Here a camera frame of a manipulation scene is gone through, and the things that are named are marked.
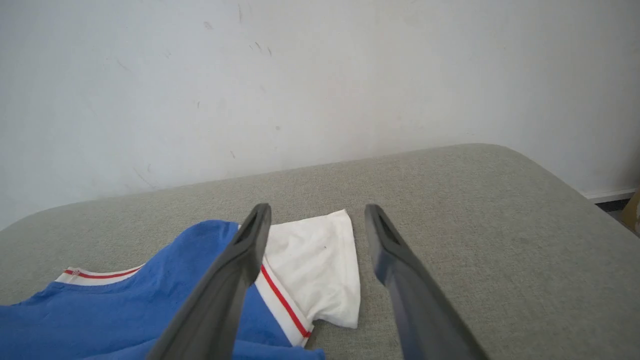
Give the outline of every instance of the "wall mark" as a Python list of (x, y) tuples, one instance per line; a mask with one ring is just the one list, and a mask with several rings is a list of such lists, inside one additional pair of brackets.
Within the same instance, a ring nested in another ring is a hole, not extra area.
[(137, 176), (138, 176), (142, 181), (144, 181), (144, 182), (145, 182), (145, 184), (149, 185), (149, 187), (150, 187), (151, 189), (153, 189), (153, 190), (155, 190), (155, 189), (156, 189), (156, 187), (155, 187), (155, 186), (151, 185), (147, 180), (145, 180), (145, 178), (144, 178), (144, 177), (142, 177), (142, 175), (140, 175), (140, 173), (138, 172), (138, 170), (137, 170), (136, 168), (133, 168), (133, 171), (135, 171), (135, 172), (136, 172), (136, 175), (137, 175)]
[(120, 65), (120, 67), (121, 67), (121, 68), (125, 69), (125, 70), (126, 70), (126, 71), (128, 71), (128, 72), (132, 72), (131, 70), (129, 70), (129, 68), (128, 68), (128, 67), (124, 66), (124, 65), (120, 62), (120, 60), (116, 59), (116, 61), (118, 62), (118, 65)]

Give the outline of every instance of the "blue t-shirt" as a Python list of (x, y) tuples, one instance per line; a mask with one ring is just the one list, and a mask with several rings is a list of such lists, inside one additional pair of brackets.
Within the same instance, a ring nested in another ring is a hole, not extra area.
[[(0, 358), (143, 359), (237, 229), (233, 222), (201, 222), (124, 280), (52, 282), (28, 300), (0, 306)], [(324, 352), (292, 347), (252, 285), (233, 358), (324, 359)]]

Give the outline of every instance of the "gray fabric surface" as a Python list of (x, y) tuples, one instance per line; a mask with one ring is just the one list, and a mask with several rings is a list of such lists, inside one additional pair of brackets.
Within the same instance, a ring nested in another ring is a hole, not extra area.
[(457, 145), (50, 209), (0, 232), (0, 301), (67, 266), (112, 271), (210, 218), (273, 223), (346, 208), (362, 284), (360, 326), (318, 322), (328, 359), (398, 359), (391, 305), (373, 276), (364, 206), (380, 204), (493, 359), (639, 359), (640, 241), (517, 152)]

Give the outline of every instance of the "fabric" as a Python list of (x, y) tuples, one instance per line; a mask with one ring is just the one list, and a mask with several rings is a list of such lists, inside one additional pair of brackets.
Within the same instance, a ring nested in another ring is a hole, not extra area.
[(493, 360), (640, 358), (640, 241), (550, 172), (494, 145), (456, 145), (71, 204), (0, 231), (0, 301), (66, 266), (133, 268), (209, 218), (273, 223), (346, 208), (355, 234), (358, 329), (317, 321), (328, 359), (401, 359), (372, 272), (364, 206), (376, 202)]
[(358, 327), (360, 278), (346, 211), (272, 225), (264, 252), (308, 322)]
[[(65, 270), (30, 299), (0, 307), (0, 357), (143, 359), (236, 231), (236, 223), (205, 221), (143, 266), (102, 274)], [(261, 270), (268, 284), (247, 289), (234, 359), (324, 359), (322, 350), (297, 347), (313, 326), (269, 265)], [(280, 299), (261, 296), (267, 292)], [(294, 322), (302, 328), (293, 327), (297, 336), (291, 337), (286, 327)]]

